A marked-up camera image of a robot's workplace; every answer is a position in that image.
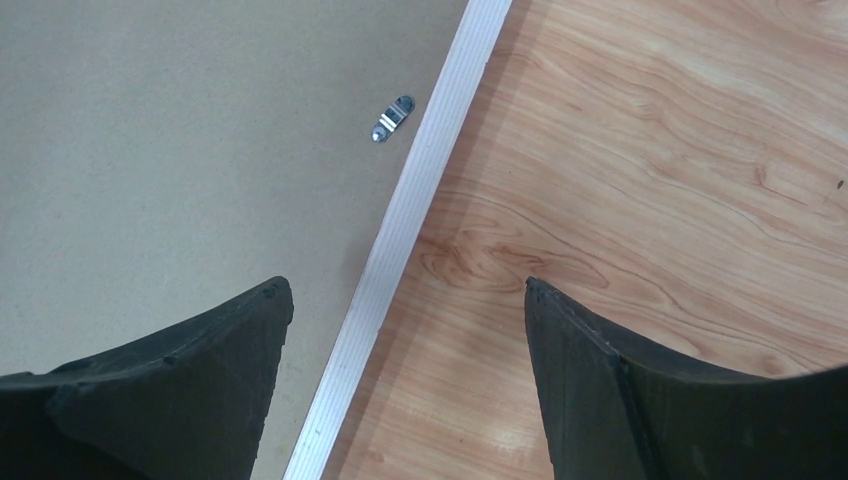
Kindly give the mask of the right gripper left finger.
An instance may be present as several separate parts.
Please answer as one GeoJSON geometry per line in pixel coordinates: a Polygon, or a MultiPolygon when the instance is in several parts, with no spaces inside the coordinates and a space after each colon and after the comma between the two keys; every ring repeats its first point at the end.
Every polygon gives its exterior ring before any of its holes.
{"type": "Polygon", "coordinates": [[[1,379],[5,479],[247,479],[294,303],[275,276],[47,373],[1,379]]]}

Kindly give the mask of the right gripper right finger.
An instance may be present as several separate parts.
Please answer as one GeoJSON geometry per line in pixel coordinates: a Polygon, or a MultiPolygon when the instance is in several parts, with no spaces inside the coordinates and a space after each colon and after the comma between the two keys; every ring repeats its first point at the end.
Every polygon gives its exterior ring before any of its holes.
{"type": "Polygon", "coordinates": [[[847,370],[771,379],[672,350],[531,277],[526,337],[558,479],[843,479],[847,370]]]}

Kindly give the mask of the grey backing board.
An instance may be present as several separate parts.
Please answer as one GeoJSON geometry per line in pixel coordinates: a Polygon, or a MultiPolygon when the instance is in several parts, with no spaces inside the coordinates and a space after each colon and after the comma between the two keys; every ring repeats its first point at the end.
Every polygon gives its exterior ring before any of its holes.
{"type": "Polygon", "coordinates": [[[281,478],[465,8],[3,2],[2,372],[285,277],[252,471],[281,478]]]}

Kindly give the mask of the wooden picture frame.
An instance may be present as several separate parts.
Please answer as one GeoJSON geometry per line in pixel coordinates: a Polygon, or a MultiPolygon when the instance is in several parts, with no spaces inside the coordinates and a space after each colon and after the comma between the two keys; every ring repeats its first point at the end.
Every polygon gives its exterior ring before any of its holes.
{"type": "Polygon", "coordinates": [[[325,366],[286,479],[319,479],[511,7],[471,1],[424,110],[350,307],[325,366]]]}

